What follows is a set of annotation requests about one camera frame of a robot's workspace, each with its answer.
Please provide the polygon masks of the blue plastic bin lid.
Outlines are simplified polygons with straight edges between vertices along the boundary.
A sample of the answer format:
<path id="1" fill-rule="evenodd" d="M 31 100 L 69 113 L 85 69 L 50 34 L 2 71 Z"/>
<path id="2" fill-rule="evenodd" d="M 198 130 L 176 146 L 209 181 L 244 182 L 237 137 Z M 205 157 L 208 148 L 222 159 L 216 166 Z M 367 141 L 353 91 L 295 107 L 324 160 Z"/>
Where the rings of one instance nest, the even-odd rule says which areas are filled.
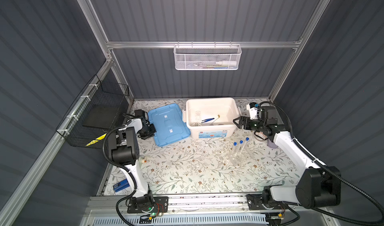
<path id="1" fill-rule="evenodd" d="M 181 141 L 191 135 L 183 121 L 183 113 L 178 104 L 162 106 L 148 112 L 149 121 L 155 126 L 155 143 L 164 147 Z"/>

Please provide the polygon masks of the blue capped test tube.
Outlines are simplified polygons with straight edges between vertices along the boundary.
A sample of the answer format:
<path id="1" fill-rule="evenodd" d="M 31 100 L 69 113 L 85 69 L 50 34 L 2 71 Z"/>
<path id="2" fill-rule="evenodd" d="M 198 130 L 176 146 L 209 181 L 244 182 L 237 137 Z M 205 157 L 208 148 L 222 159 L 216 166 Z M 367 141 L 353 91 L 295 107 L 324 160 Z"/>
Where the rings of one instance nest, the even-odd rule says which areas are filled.
<path id="1" fill-rule="evenodd" d="M 236 157 L 236 154 L 237 154 L 237 150 L 238 150 L 238 146 L 239 146 L 238 143 L 234 142 L 232 153 L 231 153 L 231 160 L 232 161 L 235 160 L 235 157 Z"/>
<path id="2" fill-rule="evenodd" d="M 239 147 L 238 147 L 238 153 L 241 151 L 243 144 L 244 144 L 244 141 L 240 140 Z"/>

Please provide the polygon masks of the clear test tube rack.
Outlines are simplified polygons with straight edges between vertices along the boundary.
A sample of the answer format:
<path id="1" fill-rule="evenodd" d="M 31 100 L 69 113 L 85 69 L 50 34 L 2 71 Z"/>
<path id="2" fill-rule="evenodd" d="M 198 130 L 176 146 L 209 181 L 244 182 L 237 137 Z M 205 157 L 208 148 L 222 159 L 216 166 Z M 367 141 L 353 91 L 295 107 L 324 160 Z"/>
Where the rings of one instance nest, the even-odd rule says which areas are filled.
<path id="1" fill-rule="evenodd" d="M 239 153 L 237 151 L 237 154 L 236 154 L 234 161 L 231 160 L 231 153 L 232 153 L 233 147 L 228 154 L 229 162 L 235 167 L 240 166 L 241 164 L 250 163 L 251 161 L 255 160 L 254 153 L 249 148 L 250 138 L 246 137 L 243 141 L 244 141 L 243 147 Z"/>

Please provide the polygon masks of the blue plastic tweezers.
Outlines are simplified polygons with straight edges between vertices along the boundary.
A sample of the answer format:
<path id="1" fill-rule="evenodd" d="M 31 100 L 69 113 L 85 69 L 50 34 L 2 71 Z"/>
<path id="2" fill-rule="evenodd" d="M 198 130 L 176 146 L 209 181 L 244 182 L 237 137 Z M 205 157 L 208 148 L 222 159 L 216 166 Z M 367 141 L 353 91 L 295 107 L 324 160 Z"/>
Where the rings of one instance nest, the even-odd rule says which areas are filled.
<path id="1" fill-rule="evenodd" d="M 201 123 L 207 123 L 207 122 L 212 121 L 213 119 L 215 119 L 215 118 L 204 119 L 204 120 L 201 121 Z"/>

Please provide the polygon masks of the white plastic storage bin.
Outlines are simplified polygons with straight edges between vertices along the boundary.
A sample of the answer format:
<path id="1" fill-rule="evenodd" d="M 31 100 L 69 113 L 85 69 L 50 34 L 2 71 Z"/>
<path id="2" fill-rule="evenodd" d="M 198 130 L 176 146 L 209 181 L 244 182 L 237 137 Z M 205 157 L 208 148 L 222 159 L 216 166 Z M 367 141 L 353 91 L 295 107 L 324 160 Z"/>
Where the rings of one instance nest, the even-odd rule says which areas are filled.
<path id="1" fill-rule="evenodd" d="M 233 120 L 240 116 L 233 98 L 190 99 L 183 110 L 183 121 L 194 140 L 231 137 L 238 128 Z"/>

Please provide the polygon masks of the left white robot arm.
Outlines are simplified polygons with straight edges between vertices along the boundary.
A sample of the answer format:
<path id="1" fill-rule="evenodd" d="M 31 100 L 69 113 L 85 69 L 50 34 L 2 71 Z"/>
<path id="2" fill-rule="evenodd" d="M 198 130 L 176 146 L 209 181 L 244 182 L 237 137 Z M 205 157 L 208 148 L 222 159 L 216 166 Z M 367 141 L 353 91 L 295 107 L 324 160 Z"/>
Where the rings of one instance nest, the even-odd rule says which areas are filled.
<path id="1" fill-rule="evenodd" d="M 124 113 L 123 116 L 126 123 L 111 129 L 103 143 L 104 157 L 125 176 L 114 185 L 114 191 L 127 193 L 136 201 L 150 201 L 153 195 L 140 169 L 138 138 L 150 138 L 156 130 L 143 110 L 135 110 L 133 115 Z"/>

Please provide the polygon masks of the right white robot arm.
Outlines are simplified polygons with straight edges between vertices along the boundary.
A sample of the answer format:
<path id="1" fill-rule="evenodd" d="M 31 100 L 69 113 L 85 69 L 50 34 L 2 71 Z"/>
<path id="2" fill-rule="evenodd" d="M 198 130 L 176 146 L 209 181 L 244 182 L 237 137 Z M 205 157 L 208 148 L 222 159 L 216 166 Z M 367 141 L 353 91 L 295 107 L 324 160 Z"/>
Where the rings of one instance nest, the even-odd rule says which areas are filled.
<path id="1" fill-rule="evenodd" d="M 294 163 L 299 180 L 293 186 L 281 183 L 264 188 L 260 201 L 268 207 L 275 202 L 286 202 L 306 209 L 337 206 L 341 202 L 341 181 L 336 176 L 340 171 L 336 167 L 331 175 L 321 169 L 323 162 L 315 158 L 292 136 L 288 117 L 281 109 L 271 104 L 260 106 L 250 103 L 247 106 L 249 116 L 239 116 L 233 120 L 239 128 L 263 133 L 268 145 L 283 150 Z"/>

